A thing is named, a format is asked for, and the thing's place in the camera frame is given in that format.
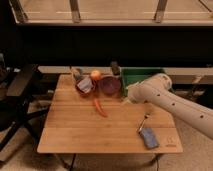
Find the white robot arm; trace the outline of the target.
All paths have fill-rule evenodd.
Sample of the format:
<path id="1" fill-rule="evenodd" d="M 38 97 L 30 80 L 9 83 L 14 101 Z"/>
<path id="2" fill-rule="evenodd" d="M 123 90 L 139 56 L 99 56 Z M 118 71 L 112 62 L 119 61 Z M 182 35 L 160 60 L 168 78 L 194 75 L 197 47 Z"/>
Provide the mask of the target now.
<path id="1" fill-rule="evenodd" d="M 171 87 L 171 78 L 158 73 L 144 81 L 130 84 L 127 87 L 127 98 L 132 103 L 147 101 L 157 105 L 213 139 L 213 109 L 171 93 Z"/>

